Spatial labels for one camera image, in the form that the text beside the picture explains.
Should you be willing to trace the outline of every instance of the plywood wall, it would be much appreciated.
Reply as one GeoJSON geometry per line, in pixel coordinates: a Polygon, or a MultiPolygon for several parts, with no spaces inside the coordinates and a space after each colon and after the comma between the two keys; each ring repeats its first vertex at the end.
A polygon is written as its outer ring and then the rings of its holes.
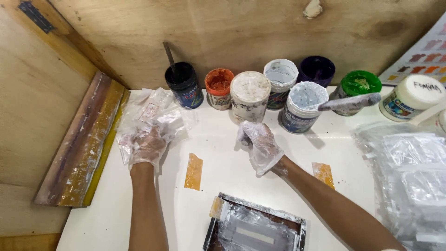
{"type": "Polygon", "coordinates": [[[211,69],[256,70],[272,59],[330,58],[334,83],[351,70],[379,74],[444,13],[444,0],[50,0],[132,88],[166,87],[168,61],[211,69]]]}
{"type": "Polygon", "coordinates": [[[0,237],[60,233],[69,209],[32,201],[95,67],[69,64],[82,57],[56,53],[54,37],[39,37],[8,7],[0,8],[0,237]]]}

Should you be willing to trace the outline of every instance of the white table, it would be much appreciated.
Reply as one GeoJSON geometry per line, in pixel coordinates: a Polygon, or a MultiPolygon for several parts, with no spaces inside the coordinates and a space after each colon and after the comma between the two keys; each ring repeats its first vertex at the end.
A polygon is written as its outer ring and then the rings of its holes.
{"type": "MultiPolygon", "coordinates": [[[[391,89],[383,88],[382,94],[391,89]]],[[[235,148],[238,126],[231,122],[229,111],[215,110],[206,101],[196,111],[199,124],[190,131],[189,139],[168,149],[164,163],[161,161],[162,174],[156,178],[170,251],[201,250],[211,221],[209,210],[219,192],[309,220],[308,251],[347,250],[281,177],[273,172],[256,177],[248,153],[235,148]],[[203,159],[201,191],[184,188],[189,153],[203,159]]],[[[324,112],[311,131],[302,135],[285,131],[278,114],[267,110],[263,122],[285,154],[311,174],[312,162],[331,165],[336,191],[374,215],[372,173],[349,131],[363,123],[388,121],[378,105],[352,117],[324,112]]],[[[127,250],[131,209],[130,175],[115,142],[91,206],[71,211],[57,251],[127,250]]]]}

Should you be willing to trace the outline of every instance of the plastic glove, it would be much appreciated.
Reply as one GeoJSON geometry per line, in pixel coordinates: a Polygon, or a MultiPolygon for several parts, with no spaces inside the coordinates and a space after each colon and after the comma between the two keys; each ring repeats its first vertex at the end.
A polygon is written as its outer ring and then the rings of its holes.
{"type": "Polygon", "coordinates": [[[161,156],[167,145],[172,141],[174,134],[166,134],[167,125],[155,120],[148,122],[146,126],[138,127],[132,136],[132,149],[130,153],[130,165],[149,162],[158,171],[161,156]]]}
{"type": "Polygon", "coordinates": [[[265,124],[243,121],[237,133],[237,141],[245,146],[252,146],[250,158],[257,166],[258,175],[266,173],[285,154],[265,124]]]}

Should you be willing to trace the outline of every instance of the purple paint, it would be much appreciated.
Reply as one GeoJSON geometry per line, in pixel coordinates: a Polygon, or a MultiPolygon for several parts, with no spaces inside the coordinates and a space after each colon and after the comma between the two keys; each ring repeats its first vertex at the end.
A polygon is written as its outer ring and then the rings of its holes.
{"type": "Polygon", "coordinates": [[[327,87],[335,75],[335,70],[333,62],[327,58],[321,56],[307,57],[299,65],[297,83],[310,81],[327,87]]]}

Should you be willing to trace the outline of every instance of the paint jar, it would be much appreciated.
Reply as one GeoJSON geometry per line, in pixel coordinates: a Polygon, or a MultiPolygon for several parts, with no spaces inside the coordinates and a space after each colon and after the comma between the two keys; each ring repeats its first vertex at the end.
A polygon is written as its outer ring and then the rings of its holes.
{"type": "Polygon", "coordinates": [[[211,106],[217,110],[227,110],[231,106],[232,71],[218,68],[211,70],[204,78],[207,96],[211,106]]]}
{"type": "Polygon", "coordinates": [[[197,108],[203,103],[203,92],[198,87],[197,75],[189,63],[175,63],[178,80],[174,79],[172,68],[167,68],[164,78],[182,107],[197,108]]]}
{"type": "Polygon", "coordinates": [[[418,124],[418,126],[436,132],[439,135],[446,136],[446,110],[442,110],[427,118],[418,124]]]}
{"type": "Polygon", "coordinates": [[[271,83],[260,72],[245,71],[235,76],[231,82],[235,121],[262,122],[270,92],[271,83]]]}
{"type": "MultiPolygon", "coordinates": [[[[368,71],[351,71],[347,73],[344,78],[342,78],[336,90],[330,94],[329,100],[380,92],[381,88],[381,81],[377,76],[375,76],[375,74],[368,71]]],[[[333,111],[342,116],[353,116],[361,109],[362,107],[352,110],[341,109],[333,111]]]]}
{"type": "Polygon", "coordinates": [[[327,90],[314,82],[300,82],[291,88],[281,115],[282,126],[293,134],[310,130],[322,112],[318,106],[328,101],[327,90]]]}
{"type": "Polygon", "coordinates": [[[409,121],[437,105],[446,96],[436,79],[414,74],[406,77],[380,101],[381,113],[393,121],[409,121]]]}
{"type": "Polygon", "coordinates": [[[289,90],[296,84],[299,74],[296,65],[287,59],[275,59],[265,65],[263,74],[271,82],[271,93],[266,109],[282,109],[289,90]]]}
{"type": "Polygon", "coordinates": [[[335,70],[335,65],[329,59],[321,56],[310,56],[299,65],[297,82],[311,81],[327,87],[335,75],[335,70]]]}

